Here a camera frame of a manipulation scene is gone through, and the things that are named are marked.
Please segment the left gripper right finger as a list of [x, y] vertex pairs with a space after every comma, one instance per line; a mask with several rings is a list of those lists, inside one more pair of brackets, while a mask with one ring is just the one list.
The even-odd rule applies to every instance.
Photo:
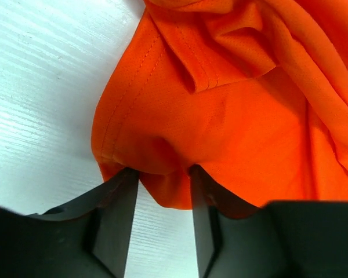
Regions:
[[348, 202], [256, 207], [190, 169], [200, 277], [348, 277]]

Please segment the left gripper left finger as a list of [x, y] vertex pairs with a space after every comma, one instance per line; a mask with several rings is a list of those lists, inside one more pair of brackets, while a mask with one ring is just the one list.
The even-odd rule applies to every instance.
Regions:
[[138, 183], [125, 168], [43, 214], [0, 207], [0, 277], [123, 277]]

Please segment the orange t shirt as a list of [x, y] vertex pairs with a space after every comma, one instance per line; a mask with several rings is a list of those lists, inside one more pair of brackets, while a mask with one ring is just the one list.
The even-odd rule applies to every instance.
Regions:
[[192, 207], [197, 164], [254, 206], [348, 201], [348, 1], [146, 1], [96, 107], [104, 180]]

